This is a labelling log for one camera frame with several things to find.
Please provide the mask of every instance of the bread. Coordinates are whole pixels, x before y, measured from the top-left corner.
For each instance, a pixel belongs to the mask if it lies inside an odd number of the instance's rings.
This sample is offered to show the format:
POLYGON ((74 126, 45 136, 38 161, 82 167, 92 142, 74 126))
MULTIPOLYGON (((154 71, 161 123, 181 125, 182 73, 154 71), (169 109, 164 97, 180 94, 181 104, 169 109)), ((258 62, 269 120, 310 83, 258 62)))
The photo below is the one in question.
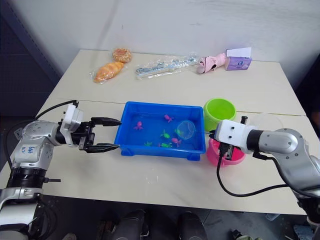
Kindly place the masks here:
POLYGON ((116 60, 117 62, 121 62, 121 63, 128 63, 131 61, 131 52, 126 49, 126 48, 116 48, 113 53, 112 56, 114 58, 114 60, 116 60))
POLYGON ((120 73, 121 69, 124 67, 122 62, 111 62, 99 68, 95 75, 94 82, 101 83, 105 80, 113 78, 115 75, 120 73))

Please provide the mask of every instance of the pink cup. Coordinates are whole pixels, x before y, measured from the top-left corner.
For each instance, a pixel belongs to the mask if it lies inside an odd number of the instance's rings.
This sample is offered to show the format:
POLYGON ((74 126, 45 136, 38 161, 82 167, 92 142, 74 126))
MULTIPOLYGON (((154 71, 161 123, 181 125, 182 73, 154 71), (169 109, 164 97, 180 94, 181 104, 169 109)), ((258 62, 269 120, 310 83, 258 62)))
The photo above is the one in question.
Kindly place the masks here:
MULTIPOLYGON (((209 140, 209 148, 206 151, 206 155, 213 165, 218 166, 219 160, 219 145, 220 142, 213 140, 210 138, 209 140)), ((227 167, 228 165, 236 165, 241 163, 245 159, 246 155, 239 150, 238 148, 233 149, 233 154, 231 160, 227 160, 225 157, 222 158, 221 168, 227 167)))

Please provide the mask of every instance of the white paper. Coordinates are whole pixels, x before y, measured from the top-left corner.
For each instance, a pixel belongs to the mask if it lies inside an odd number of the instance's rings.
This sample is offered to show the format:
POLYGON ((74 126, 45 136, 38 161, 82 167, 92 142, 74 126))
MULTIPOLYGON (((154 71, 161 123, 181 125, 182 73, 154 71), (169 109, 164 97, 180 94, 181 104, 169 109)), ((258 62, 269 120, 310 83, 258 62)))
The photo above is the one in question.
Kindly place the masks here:
POLYGON ((251 57, 251 47, 229 49, 226 51, 226 56, 227 57, 250 58, 251 57))

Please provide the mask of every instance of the lime green bowl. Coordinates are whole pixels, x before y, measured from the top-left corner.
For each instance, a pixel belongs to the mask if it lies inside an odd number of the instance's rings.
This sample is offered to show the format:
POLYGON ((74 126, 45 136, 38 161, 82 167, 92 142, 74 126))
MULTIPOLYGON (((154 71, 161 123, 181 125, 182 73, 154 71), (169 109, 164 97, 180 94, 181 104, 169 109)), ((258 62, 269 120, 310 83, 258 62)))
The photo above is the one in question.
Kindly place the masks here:
POLYGON ((236 117, 235 106, 223 98, 213 98, 206 102, 204 111, 204 129, 209 132, 215 130, 220 121, 233 120, 236 117))

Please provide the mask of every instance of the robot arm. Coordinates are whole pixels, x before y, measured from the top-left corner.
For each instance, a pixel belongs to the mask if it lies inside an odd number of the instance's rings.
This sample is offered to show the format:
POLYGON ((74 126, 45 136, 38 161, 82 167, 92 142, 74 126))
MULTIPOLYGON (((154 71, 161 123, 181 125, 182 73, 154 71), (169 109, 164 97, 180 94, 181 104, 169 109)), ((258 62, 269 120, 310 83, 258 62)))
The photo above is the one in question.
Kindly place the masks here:
POLYGON ((102 153, 119 147, 111 143, 94 145, 93 128, 96 125, 117 126, 120 121, 92 117, 91 121, 82 122, 82 118, 83 112, 70 104, 61 122, 36 120, 25 126, 13 153, 7 186, 0 195, 0 239, 46 239, 51 234, 48 229, 41 234, 44 216, 50 215, 50 209, 41 198, 43 183, 60 182, 46 177, 54 147, 67 144, 87 153, 102 153))
POLYGON ((308 220, 320 224, 320 160, 309 154, 303 136, 289 128, 276 131, 257 130, 257 127, 230 120, 221 121, 214 134, 215 140, 240 148, 253 157, 268 160, 274 156, 280 176, 291 187, 298 205, 305 210, 308 220))

